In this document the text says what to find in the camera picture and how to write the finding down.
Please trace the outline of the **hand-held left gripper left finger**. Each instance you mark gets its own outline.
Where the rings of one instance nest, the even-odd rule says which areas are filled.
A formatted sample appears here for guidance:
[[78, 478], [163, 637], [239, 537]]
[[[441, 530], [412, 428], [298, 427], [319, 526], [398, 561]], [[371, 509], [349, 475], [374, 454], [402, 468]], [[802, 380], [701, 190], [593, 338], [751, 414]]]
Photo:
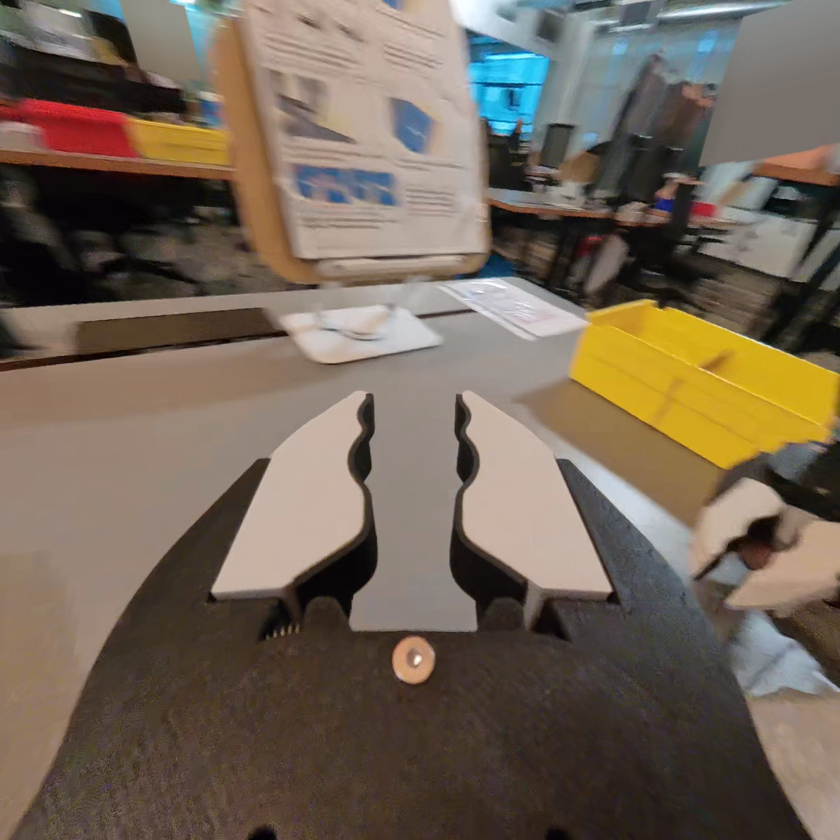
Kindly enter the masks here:
[[213, 583], [215, 600], [352, 603], [376, 567], [365, 484], [374, 407], [372, 394], [353, 392], [275, 449]]

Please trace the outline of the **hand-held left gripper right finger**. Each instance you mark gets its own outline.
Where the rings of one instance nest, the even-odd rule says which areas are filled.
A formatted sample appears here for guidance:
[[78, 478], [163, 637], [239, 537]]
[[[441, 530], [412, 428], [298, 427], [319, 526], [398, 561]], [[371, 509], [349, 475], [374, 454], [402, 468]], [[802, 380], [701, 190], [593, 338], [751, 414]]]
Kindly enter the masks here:
[[610, 605], [615, 585], [552, 449], [475, 392], [455, 399], [450, 571], [478, 627], [512, 609], [534, 631], [557, 603]]

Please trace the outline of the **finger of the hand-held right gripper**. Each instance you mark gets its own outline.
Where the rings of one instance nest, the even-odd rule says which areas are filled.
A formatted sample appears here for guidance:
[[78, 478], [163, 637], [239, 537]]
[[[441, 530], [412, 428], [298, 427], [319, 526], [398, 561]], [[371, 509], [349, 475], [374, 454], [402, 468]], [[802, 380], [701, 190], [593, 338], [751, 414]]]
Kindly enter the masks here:
[[788, 616], [838, 591], [839, 524], [799, 508], [781, 515], [779, 550], [762, 570], [751, 572], [726, 599], [733, 611]]
[[738, 479], [700, 510], [690, 541], [690, 576], [701, 578], [745, 541], [772, 546], [786, 510], [771, 487], [756, 479]]

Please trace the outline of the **grey desk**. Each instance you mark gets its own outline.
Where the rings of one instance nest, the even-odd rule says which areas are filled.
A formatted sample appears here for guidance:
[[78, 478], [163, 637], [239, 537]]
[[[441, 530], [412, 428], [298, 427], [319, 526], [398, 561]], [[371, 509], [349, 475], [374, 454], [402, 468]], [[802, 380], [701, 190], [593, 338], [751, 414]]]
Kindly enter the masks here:
[[296, 422], [348, 392], [374, 393], [377, 422], [381, 559], [357, 627], [470, 627], [443, 557], [463, 388], [573, 460], [683, 567], [714, 467], [567, 381], [574, 336], [529, 343], [475, 313], [433, 322], [440, 348], [345, 366], [266, 339], [2, 373], [2, 838], [153, 562]]

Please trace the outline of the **yellow plastic bin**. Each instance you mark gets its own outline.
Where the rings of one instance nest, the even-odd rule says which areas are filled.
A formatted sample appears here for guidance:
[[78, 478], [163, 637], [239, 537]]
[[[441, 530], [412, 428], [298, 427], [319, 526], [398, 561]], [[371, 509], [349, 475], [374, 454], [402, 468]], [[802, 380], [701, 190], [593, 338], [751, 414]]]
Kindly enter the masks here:
[[230, 166], [228, 135], [223, 130], [128, 118], [128, 132], [144, 159]]
[[833, 436], [837, 373], [652, 301], [587, 320], [570, 378], [718, 468]]

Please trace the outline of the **white document stand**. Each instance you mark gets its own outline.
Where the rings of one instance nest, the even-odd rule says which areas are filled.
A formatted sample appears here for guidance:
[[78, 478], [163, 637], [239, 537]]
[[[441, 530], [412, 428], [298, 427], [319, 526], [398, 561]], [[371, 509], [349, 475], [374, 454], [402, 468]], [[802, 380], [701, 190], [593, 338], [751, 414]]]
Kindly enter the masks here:
[[[432, 279], [452, 277], [459, 265], [453, 255], [402, 258], [321, 259], [314, 269], [318, 287], [358, 285], [363, 280], [399, 280], [405, 292]], [[298, 350], [318, 364], [348, 364], [429, 350], [443, 339], [413, 314], [407, 300], [326, 309], [280, 317], [282, 331]]]

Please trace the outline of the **laminated paper sheets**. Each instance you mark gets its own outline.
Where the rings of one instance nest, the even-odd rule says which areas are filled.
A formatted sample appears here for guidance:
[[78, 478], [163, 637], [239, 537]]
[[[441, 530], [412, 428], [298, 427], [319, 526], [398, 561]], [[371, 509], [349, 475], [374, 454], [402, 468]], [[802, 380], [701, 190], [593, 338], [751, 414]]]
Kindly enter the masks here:
[[513, 286], [503, 278], [450, 280], [438, 287], [467, 308], [526, 340], [578, 333], [589, 325], [584, 318]]

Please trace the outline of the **wooden document board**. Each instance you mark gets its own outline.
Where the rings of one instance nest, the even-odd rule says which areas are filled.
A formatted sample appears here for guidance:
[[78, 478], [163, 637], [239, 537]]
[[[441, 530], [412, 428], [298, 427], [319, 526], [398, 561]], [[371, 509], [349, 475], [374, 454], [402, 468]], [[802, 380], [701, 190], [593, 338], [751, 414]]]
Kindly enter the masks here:
[[[270, 154], [258, 112], [252, 74], [246, 57], [243, 28], [238, 12], [217, 31], [213, 47], [215, 84], [223, 97], [224, 119], [235, 172], [235, 197], [249, 246], [259, 261], [276, 274], [296, 284], [314, 286], [316, 261], [295, 257], [287, 234], [277, 189], [271, 179]], [[458, 267], [452, 277], [468, 275], [486, 264], [490, 251], [490, 220], [487, 204], [488, 170], [484, 136], [479, 147], [486, 168], [487, 250], [477, 255], [455, 255]]]

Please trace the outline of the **printed instruction sheet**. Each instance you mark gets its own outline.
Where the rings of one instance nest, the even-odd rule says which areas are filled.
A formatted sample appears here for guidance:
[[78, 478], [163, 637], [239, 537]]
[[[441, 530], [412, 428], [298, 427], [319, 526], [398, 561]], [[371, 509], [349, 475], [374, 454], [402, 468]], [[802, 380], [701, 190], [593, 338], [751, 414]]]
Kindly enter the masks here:
[[293, 255], [487, 251], [487, 172], [446, 1], [253, 1], [240, 12]]

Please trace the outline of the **red plastic bin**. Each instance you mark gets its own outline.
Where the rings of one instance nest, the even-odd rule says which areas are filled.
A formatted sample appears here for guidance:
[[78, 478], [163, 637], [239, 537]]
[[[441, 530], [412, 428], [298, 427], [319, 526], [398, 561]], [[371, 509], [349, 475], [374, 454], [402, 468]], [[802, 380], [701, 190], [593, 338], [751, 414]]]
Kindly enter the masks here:
[[74, 104], [24, 99], [1, 106], [2, 121], [36, 127], [48, 150], [136, 159], [130, 121], [121, 112]]

